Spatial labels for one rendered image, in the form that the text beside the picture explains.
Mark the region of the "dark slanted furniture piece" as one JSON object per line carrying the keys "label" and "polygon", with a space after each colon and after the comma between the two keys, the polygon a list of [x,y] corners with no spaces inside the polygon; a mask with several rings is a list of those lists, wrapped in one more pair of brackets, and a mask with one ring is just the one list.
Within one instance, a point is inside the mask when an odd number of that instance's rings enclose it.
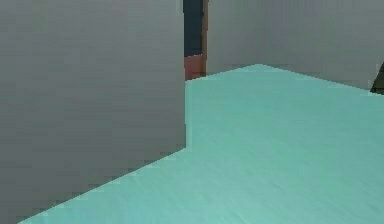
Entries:
{"label": "dark slanted furniture piece", "polygon": [[370,89],[371,93],[384,95],[384,62],[382,63],[379,72]]}

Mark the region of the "brown wooden door frame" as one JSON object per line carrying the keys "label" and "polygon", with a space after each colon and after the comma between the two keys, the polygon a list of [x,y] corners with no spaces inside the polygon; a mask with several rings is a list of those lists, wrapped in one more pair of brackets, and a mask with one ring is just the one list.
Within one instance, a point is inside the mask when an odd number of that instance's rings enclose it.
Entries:
{"label": "brown wooden door frame", "polygon": [[208,31],[208,1],[202,0],[203,15],[202,15],[202,60],[201,60],[201,76],[207,75],[207,31]]}

